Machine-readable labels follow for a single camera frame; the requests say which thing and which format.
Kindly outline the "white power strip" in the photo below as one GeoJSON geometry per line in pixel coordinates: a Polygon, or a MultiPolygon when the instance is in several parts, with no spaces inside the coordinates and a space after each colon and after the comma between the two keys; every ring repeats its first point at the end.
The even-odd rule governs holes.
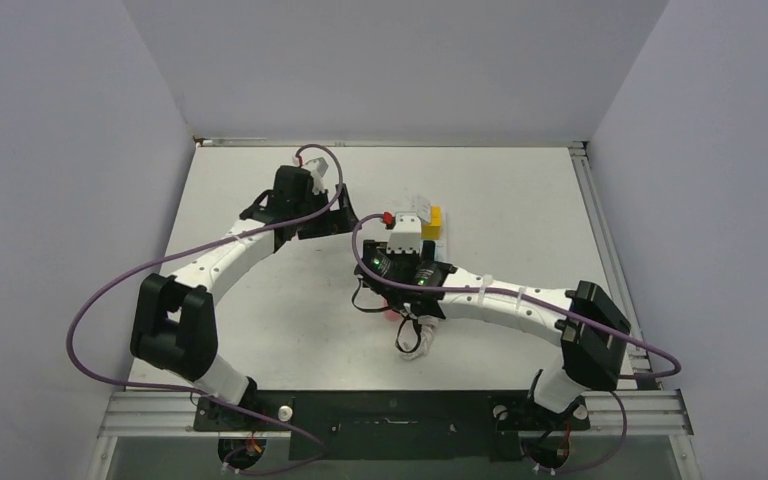
{"type": "Polygon", "coordinates": [[[423,260],[446,262],[447,252],[447,245],[444,240],[424,240],[421,245],[420,255],[423,260]]]}

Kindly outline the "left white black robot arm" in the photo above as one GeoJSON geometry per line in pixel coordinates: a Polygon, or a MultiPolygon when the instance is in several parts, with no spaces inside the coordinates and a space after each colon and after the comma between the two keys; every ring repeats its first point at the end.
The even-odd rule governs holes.
{"type": "Polygon", "coordinates": [[[139,289],[131,354],[222,399],[219,417],[234,430],[256,421],[256,382],[219,354],[216,307],[257,263],[293,239],[350,232],[357,222],[347,190],[328,195],[325,159],[280,167],[271,188],[244,209],[222,244],[139,289]]]}

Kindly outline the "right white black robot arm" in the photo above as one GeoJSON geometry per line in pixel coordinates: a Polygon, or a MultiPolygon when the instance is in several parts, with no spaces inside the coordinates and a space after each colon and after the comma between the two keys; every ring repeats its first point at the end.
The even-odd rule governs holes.
{"type": "Polygon", "coordinates": [[[506,327],[556,347],[558,355],[535,374],[524,403],[527,419],[539,428],[553,426],[583,392],[612,392],[619,384],[630,323],[595,283],[515,285],[374,240],[363,242],[355,273],[387,310],[411,324],[415,342],[395,341],[406,361],[427,355],[440,322],[453,319],[506,327]]]}

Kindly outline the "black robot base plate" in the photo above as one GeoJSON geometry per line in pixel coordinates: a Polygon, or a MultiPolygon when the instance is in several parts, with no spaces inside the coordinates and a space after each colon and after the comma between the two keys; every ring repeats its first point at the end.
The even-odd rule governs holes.
{"type": "Polygon", "coordinates": [[[292,460],[322,453],[327,460],[451,460],[486,457],[516,461],[519,441],[555,444],[567,431],[587,431],[588,417],[552,414],[525,390],[262,390],[257,412],[275,417],[291,409],[283,427],[229,410],[207,399],[197,403],[197,432],[241,434],[262,447],[276,434],[292,460]]]}

